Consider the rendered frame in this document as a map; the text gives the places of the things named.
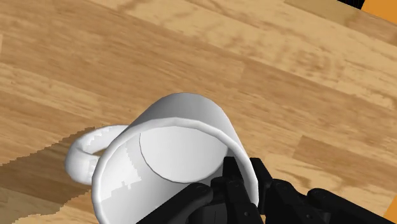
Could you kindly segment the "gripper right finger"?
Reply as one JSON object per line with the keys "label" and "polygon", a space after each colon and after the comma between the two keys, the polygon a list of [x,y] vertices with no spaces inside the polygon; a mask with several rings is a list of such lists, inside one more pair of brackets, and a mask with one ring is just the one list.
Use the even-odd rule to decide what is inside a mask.
{"label": "gripper right finger", "polygon": [[259,185],[265,224],[394,224],[322,188],[302,194],[285,180],[274,179],[259,158],[250,159]]}

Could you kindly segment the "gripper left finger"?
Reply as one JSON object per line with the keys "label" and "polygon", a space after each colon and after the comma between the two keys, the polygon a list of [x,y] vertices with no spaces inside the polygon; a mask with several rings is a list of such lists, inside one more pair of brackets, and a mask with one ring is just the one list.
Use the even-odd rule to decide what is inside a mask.
{"label": "gripper left finger", "polygon": [[233,157],[210,185],[191,183],[136,224],[263,224]]}

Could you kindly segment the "white mug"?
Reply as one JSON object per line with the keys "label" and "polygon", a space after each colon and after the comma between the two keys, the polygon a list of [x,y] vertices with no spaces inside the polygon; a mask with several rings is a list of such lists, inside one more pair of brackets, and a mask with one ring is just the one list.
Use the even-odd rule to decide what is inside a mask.
{"label": "white mug", "polygon": [[212,100],[176,93],[153,103],[130,125],[110,125],[74,141],[65,170],[92,188],[99,224],[136,224],[190,183],[209,183],[233,156],[250,201],[258,180],[224,111]]}

